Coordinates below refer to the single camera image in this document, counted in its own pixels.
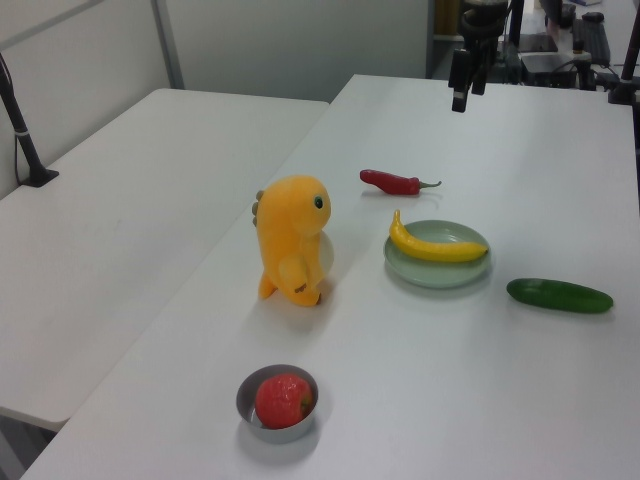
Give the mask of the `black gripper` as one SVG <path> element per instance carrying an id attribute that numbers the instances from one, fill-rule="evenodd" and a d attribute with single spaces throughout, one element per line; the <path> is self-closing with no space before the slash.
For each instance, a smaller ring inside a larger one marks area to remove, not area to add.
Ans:
<path id="1" fill-rule="evenodd" d="M 464 49 L 454 51 L 448 80 L 448 86 L 453 90 L 452 110 L 454 112 L 466 111 L 471 53 L 473 54 L 471 93 L 478 96 L 485 93 L 487 78 L 485 53 L 494 54 L 497 51 L 501 32 L 501 10 L 469 9 L 461 14 L 459 33 L 463 37 Z"/>

